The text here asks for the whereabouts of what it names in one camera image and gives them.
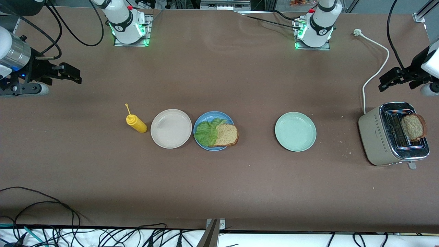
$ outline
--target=lettuce leaf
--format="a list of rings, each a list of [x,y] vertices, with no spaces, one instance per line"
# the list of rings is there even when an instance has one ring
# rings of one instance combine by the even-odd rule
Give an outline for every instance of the lettuce leaf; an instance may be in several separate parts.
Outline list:
[[[216,127],[225,122],[227,122],[227,120],[220,118],[215,118],[212,122],[201,122],[195,131],[195,139],[203,146],[213,146],[218,138]]]

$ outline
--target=white power cord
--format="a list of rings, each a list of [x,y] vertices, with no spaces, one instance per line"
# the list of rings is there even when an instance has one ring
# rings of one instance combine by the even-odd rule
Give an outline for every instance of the white power cord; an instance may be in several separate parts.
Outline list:
[[[388,50],[386,47],[384,47],[382,44],[380,44],[380,43],[378,43],[378,42],[375,42],[375,41],[369,39],[368,37],[366,37],[364,34],[362,34],[360,29],[355,29],[354,32],[353,32],[353,34],[354,34],[354,36],[360,36],[360,37],[363,37],[363,38],[367,39],[368,41],[370,41],[370,42],[372,42],[372,43],[374,43],[374,44],[376,44],[376,45],[379,45],[381,48],[383,48],[383,49],[386,50],[386,52],[387,52],[387,57],[386,57],[386,59],[385,59],[383,65],[381,65],[381,68],[380,68],[380,69],[379,69],[379,70],[378,70],[373,76],[371,76],[371,77],[370,77],[370,78],[364,83],[364,85],[363,85],[363,89],[362,89],[362,93],[363,93],[363,113],[366,114],[366,93],[364,92],[364,88],[365,88],[366,85],[367,85],[367,84],[368,84],[368,83],[369,83],[369,82],[370,82],[375,76],[377,76],[377,75],[381,72],[381,70],[384,68],[385,64],[387,63],[387,60],[389,59],[390,52],[389,52],[389,50]]]

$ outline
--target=tabletop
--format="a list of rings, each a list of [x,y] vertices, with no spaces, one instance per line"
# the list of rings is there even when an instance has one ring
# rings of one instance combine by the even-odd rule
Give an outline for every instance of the tabletop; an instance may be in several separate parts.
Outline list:
[[[59,12],[79,38],[99,39],[92,9]],[[254,15],[288,24],[272,13]],[[29,19],[57,36],[47,9]],[[63,55],[54,63],[79,68],[83,83],[54,80],[46,96],[0,99],[0,187],[57,197],[84,215],[83,225],[202,228],[207,218],[225,218],[231,229],[439,232],[439,98],[408,85],[380,93],[378,78],[366,88],[368,110],[406,101],[425,118],[431,153],[414,171],[373,166],[359,135],[361,87],[386,53],[352,31],[389,47],[386,19],[341,14],[330,51],[295,50],[289,28],[232,11],[165,10],[149,47],[114,47],[108,26],[96,47],[64,30]],[[17,34],[37,50],[50,44],[24,22]],[[392,17],[391,35],[405,65],[429,44],[424,25],[410,15]],[[391,53],[381,74],[394,66]],[[239,142],[209,152],[190,138],[163,149],[149,131],[125,123],[125,103],[148,127],[166,109],[184,111],[192,124],[222,111]],[[290,152],[276,140],[274,125],[287,112],[315,123],[309,150]],[[44,200],[22,191],[0,196],[1,213],[11,215]],[[37,206],[18,223],[69,225],[70,217],[57,206]]]

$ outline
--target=yellow squeeze bottle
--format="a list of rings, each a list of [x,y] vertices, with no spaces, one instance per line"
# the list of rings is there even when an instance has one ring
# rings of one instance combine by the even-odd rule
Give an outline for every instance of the yellow squeeze bottle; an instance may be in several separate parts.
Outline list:
[[[148,127],[146,127],[146,124],[140,120],[136,115],[131,114],[130,109],[128,108],[128,104],[125,104],[126,108],[128,109],[129,115],[126,116],[126,123],[129,124],[131,127],[133,127],[136,131],[139,133],[145,133]]]

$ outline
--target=white plate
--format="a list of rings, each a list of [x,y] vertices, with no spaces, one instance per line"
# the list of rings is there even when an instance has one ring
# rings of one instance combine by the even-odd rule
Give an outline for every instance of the white plate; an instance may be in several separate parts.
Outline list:
[[[189,116],[177,109],[159,113],[151,124],[151,137],[165,149],[174,149],[183,145],[191,136],[192,122]]]

